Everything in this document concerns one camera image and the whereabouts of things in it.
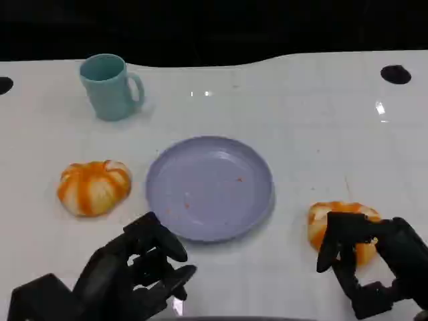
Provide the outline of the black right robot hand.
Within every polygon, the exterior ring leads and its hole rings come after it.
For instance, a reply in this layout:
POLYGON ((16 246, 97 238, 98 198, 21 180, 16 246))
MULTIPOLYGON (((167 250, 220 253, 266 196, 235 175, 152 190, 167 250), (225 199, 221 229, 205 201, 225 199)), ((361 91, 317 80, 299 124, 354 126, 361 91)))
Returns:
POLYGON ((329 212, 316 270, 334 270, 354 315, 363 320, 413 300, 427 310, 427 246, 401 217, 372 222, 362 213, 329 212), (362 286, 355 276, 356 246, 377 240, 375 249, 395 276, 391 286, 362 286))

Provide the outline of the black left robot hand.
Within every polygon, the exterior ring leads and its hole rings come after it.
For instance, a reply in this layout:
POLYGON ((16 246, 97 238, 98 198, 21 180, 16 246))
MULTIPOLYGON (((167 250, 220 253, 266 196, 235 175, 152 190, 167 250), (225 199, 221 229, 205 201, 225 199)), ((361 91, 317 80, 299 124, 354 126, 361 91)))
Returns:
POLYGON ((82 304, 80 320, 148 320, 167 300, 187 299, 185 284, 197 268, 177 236, 153 212, 127 225, 97 249, 73 293, 82 304))

